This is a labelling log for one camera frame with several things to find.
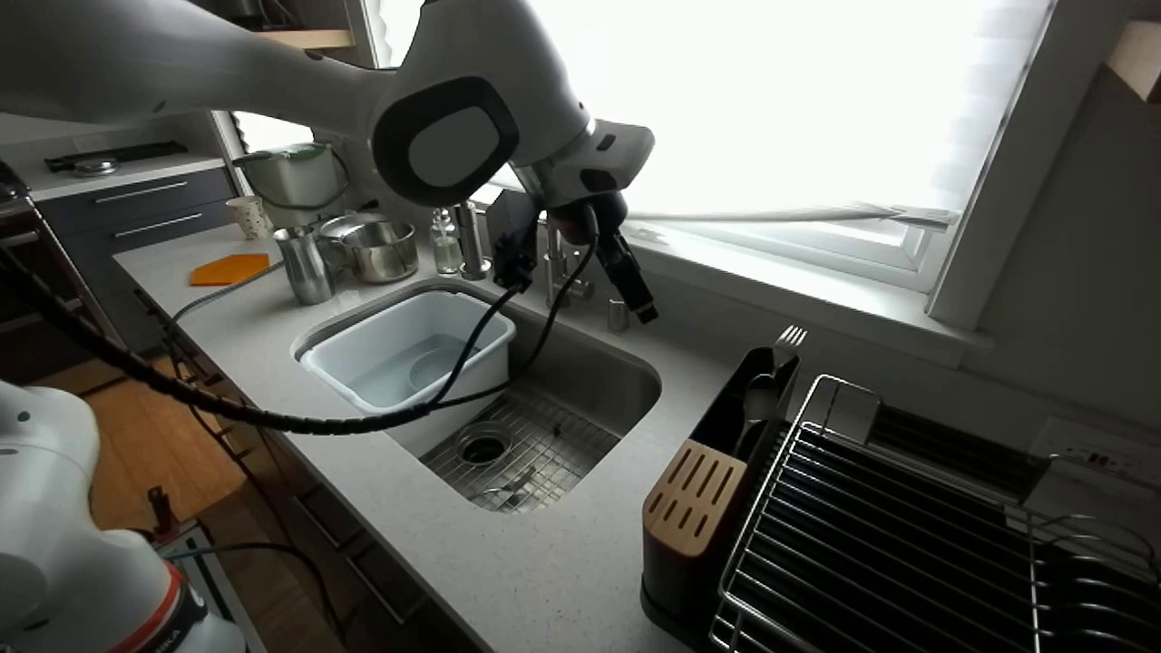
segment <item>wooden cabinet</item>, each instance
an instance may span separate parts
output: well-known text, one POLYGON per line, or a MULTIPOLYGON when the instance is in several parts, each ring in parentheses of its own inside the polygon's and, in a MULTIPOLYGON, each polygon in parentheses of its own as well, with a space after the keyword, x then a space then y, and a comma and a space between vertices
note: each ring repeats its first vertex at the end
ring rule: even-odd
POLYGON ((162 346, 162 329, 114 255, 225 226, 228 194, 235 194, 228 174, 202 170, 52 198, 39 202, 39 214, 115 337, 132 352, 151 352, 162 346))

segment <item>black cable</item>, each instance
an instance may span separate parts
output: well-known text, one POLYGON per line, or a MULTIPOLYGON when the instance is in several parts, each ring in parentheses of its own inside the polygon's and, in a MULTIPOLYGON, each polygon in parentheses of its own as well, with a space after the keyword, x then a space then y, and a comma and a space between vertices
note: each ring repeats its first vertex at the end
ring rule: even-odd
POLYGON ((223 289, 216 289, 216 292, 202 292, 202 297, 182 306, 170 318, 182 323, 191 308, 209 306, 209 301, 219 301, 219 297, 225 297, 225 292, 235 292, 235 289, 245 289, 245 287, 274 277, 276 269, 287 269, 287 260, 276 260, 276 264, 260 269, 260 272, 249 277, 249 280, 241 280, 241 281, 232 281, 232 287, 223 287, 223 289))
MULTIPOLYGON (((575 277, 565 280, 565 287, 584 272, 584 264, 593 260, 593 245, 584 255, 584 260, 575 269, 575 277)), ((141 385, 149 385, 151 391, 162 391, 179 404, 188 404, 188 407, 201 407, 208 412, 219 412, 219 417, 228 417, 228 419, 245 419, 245 424, 259 424, 259 429, 276 429, 276 433, 313 433, 313 434, 362 434, 362 433, 385 433, 385 429, 397 429, 397 424, 410 424, 410 419, 422 419, 428 417, 433 408, 445 408, 445 407, 461 407, 461 404, 473 404, 473 399, 482 399, 482 395, 495 395, 495 391, 503 391, 515 377, 523 377, 549 332, 553 332, 553 323, 563 308, 563 297, 565 297, 565 287, 554 292, 553 301, 553 310, 549 310, 549 323, 542 327, 542 337, 536 337, 536 348, 535 354, 519 365, 519 373, 497 387, 488 387, 488 391, 477 391, 477 395, 461 395, 461 399, 444 399, 444 404, 419 404, 419 407, 407 407, 407 408, 397 408, 397 412, 375 412, 375 417, 290 417, 290 412, 270 412, 270 408, 259 408, 259 407, 235 407, 235 404, 225 404, 219 395, 202 395, 176 377, 162 377, 156 373, 149 364, 141 364, 136 352, 127 348, 115 348, 109 346, 103 332, 86 329, 84 323, 72 318, 72 310, 66 310, 47 289, 39 289, 27 272, 22 264, 0 251, 0 280, 22 292, 47 323, 56 323, 63 332, 69 332, 72 341, 80 341, 84 348, 91 348, 98 360, 119 365, 122 373, 137 377, 141 385)))
POLYGON ((515 289, 503 289, 477 323, 477 329, 467 332, 461 360, 449 365, 449 377, 444 379, 444 387, 428 399, 428 407, 439 407, 439 399, 455 387, 455 379, 461 377, 461 370, 467 365, 480 332, 488 329, 488 323, 515 297, 515 289))
POLYGON ((340 618, 336 618, 334 599, 329 599, 329 591, 324 585, 324 568, 304 552, 297 552, 290 544, 241 539, 241 544, 216 544, 216 546, 185 546, 185 552, 176 552, 176 556, 162 556, 162 557, 179 562, 179 557, 208 557, 208 556, 232 556, 232 552, 280 552, 280 556, 297 557, 309 568, 309 576, 313 576, 313 585, 321 591, 321 607, 324 607, 328 622, 334 627, 334 633, 340 632, 340 618))
POLYGON ((512 387, 523 373, 535 370, 535 364, 542 360, 546 346, 549 346, 549 332, 554 327, 554 316, 558 308, 565 306, 565 289, 580 280, 580 272, 589 269, 593 260, 593 245, 584 251, 580 264, 570 272, 570 280, 554 289, 553 297, 553 308, 546 316, 546 327, 542 327, 542 337, 535 346, 535 352, 515 365, 515 373, 503 379, 503 385, 495 385, 495 387, 482 387, 482 391, 473 391, 473 395, 457 395, 457 399, 444 399, 439 407, 461 407, 461 404, 477 404, 477 399, 488 399, 488 395, 497 395, 503 387, 512 387))

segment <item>cabinet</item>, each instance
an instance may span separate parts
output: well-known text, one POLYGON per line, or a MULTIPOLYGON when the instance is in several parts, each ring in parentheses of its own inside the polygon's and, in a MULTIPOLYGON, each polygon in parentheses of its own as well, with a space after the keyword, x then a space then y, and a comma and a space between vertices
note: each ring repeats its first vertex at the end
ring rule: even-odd
MULTIPOLYGON (((91 318, 80 280, 56 255, 39 217, 27 202, 0 202, 0 251, 27 264, 72 316, 91 318)), ((14 289, 0 287, 0 377, 34 385, 86 360, 63 329, 47 327, 14 289)))
MULTIPOLYGON (((245 395, 185 341, 196 377, 232 404, 245 395)), ((304 552, 345 621, 345 649, 480 653, 467 627, 410 574, 393 544, 315 476, 280 433, 228 424, 223 439, 270 495, 283 538, 304 552)))
POLYGON ((235 194, 228 174, 202 170, 52 198, 39 214, 115 337, 132 352, 151 352, 162 346, 162 327, 114 255, 225 226, 228 194, 235 194))

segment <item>window sill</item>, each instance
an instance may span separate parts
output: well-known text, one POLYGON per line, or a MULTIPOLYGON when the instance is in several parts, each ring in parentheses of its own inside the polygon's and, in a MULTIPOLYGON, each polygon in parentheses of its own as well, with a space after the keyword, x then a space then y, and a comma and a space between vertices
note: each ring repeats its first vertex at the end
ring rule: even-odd
POLYGON ((624 226, 624 240, 639 251, 644 269, 728 301, 802 318, 821 329, 850 332, 887 348, 901 348, 942 365, 958 365, 964 352, 987 337, 938 323, 930 292, 875 280, 856 280, 821 264, 756 255, 736 243, 663 227, 624 226))

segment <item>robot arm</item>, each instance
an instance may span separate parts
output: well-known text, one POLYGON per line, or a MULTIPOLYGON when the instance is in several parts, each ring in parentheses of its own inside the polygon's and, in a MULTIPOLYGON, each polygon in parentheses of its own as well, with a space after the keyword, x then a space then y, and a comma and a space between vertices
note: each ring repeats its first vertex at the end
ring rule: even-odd
POLYGON ((512 162, 535 214, 549 211, 575 243, 596 243, 627 308, 652 316, 616 233, 619 190, 652 134, 584 111, 523 0, 425 0, 401 70, 313 58, 188 0, 10 0, 0 44, 3 111, 91 124, 270 111, 334 141, 358 193, 385 206, 466 202, 512 162))

